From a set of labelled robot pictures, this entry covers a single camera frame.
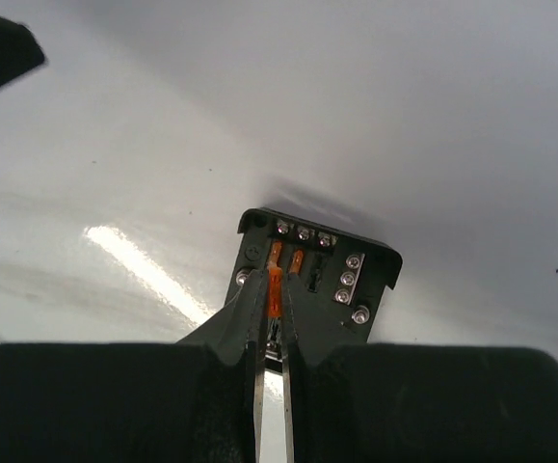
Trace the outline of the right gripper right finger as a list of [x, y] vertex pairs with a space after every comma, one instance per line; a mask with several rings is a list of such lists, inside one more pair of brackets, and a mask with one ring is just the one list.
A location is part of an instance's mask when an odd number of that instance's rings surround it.
[[357, 343], [282, 286], [291, 462], [558, 462], [558, 362], [525, 347]]

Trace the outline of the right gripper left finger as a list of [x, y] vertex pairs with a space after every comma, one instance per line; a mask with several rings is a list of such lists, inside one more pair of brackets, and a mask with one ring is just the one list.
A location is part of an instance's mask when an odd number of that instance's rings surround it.
[[0, 462], [254, 462], [269, 277], [175, 343], [0, 343]]

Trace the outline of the black fuse box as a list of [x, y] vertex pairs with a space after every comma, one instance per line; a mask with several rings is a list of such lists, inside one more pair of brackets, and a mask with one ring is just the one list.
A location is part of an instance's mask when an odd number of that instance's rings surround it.
[[250, 208], [226, 300], [249, 273], [270, 264], [297, 275], [312, 301], [339, 327], [366, 342], [386, 289], [395, 288], [401, 255], [383, 242], [319, 225], [269, 208]]

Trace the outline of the red and orange fuses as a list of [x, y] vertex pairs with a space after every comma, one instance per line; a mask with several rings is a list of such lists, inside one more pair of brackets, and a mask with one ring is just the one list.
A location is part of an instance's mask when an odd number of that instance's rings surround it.
[[[282, 316], [282, 275], [283, 270], [279, 267], [283, 243], [274, 241], [271, 245], [270, 254], [267, 259], [267, 269], [269, 274], [268, 303], [267, 311], [270, 318], [280, 318]], [[302, 270], [305, 252], [297, 249], [292, 253], [288, 274], [299, 275]]]

